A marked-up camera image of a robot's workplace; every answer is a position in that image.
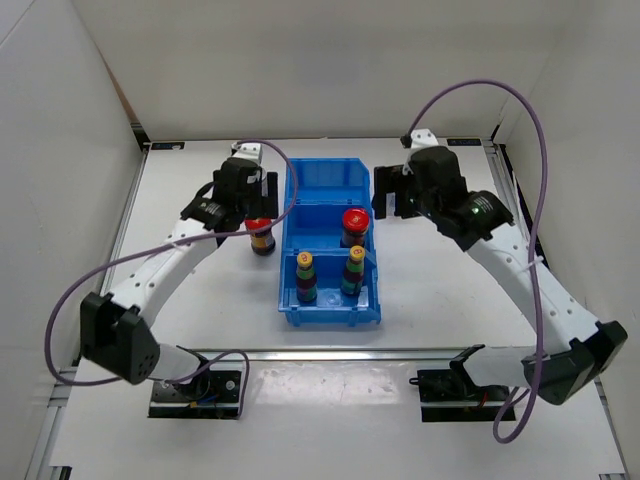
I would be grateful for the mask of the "red-lidded sauce jar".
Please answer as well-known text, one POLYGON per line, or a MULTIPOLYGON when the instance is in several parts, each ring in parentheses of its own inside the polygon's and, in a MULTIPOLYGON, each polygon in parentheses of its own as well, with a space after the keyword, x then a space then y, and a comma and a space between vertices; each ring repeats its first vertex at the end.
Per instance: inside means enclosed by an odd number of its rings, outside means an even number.
POLYGON ((369 225, 369 214, 364 208, 356 207, 346 210, 342 216, 341 246, 344 248, 364 246, 369 225))
POLYGON ((268 218, 246 219, 245 227, 251 231, 251 248, 256 255, 268 256, 275 250, 276 242, 271 231, 272 220, 268 218))

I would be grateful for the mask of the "yellow-capped sauce bottle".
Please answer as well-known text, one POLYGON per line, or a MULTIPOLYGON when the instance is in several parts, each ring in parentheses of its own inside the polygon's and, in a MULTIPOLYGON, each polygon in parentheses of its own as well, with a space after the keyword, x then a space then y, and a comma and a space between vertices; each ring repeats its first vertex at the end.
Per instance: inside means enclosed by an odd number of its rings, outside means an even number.
POLYGON ((302 251, 296 257, 296 294, 300 302, 313 302, 317 297, 317 276, 310 252, 302 251))
POLYGON ((341 282, 341 290, 345 295, 355 296, 360 292, 364 281, 365 257, 366 250, 362 246, 350 248, 341 282))

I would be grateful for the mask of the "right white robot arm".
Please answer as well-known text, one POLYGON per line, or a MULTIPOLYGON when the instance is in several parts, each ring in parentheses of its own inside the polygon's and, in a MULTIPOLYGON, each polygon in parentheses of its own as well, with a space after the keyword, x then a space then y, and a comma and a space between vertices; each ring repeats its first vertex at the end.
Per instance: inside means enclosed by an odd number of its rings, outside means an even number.
POLYGON ((430 220, 497 281, 536 332, 531 347, 477 344, 451 360, 449 387, 458 398, 499 385, 561 405, 605 371, 627 340, 619 322, 599 320, 529 258, 510 210, 490 191, 469 190, 448 148, 419 148, 402 165, 375 168, 372 205, 378 219, 430 220))

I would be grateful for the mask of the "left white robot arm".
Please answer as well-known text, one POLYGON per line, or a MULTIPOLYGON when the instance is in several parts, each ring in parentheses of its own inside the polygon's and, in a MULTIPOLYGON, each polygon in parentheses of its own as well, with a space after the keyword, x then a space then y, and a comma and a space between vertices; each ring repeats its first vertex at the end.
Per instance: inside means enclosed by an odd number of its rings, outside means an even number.
POLYGON ((181 211, 163 251, 107 294, 87 295, 80 305, 81 354, 132 385, 148 378, 175 381, 188 400, 206 395, 210 377, 186 349, 160 344, 151 327, 175 290, 196 266, 248 218, 278 215, 277 175, 262 166, 259 145, 237 147, 181 211))

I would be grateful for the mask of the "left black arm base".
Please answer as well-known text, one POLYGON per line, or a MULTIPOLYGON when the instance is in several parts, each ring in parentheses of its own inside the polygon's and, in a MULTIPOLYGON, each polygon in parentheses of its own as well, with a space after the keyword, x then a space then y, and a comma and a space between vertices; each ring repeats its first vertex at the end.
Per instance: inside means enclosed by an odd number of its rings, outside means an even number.
POLYGON ((196 352, 208 369, 187 383, 155 381, 149 399, 149 419, 239 420, 244 411, 250 360, 241 350, 213 359, 196 352))

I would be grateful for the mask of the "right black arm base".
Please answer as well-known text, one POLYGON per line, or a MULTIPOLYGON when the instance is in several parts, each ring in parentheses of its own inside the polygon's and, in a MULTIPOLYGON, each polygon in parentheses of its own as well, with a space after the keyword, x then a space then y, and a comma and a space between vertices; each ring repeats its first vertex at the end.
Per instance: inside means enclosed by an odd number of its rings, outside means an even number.
POLYGON ((463 372, 464 362, 483 344, 456 355, 446 369, 422 369, 408 380, 418 388, 423 423, 493 422, 510 394, 504 385, 476 386, 463 372))

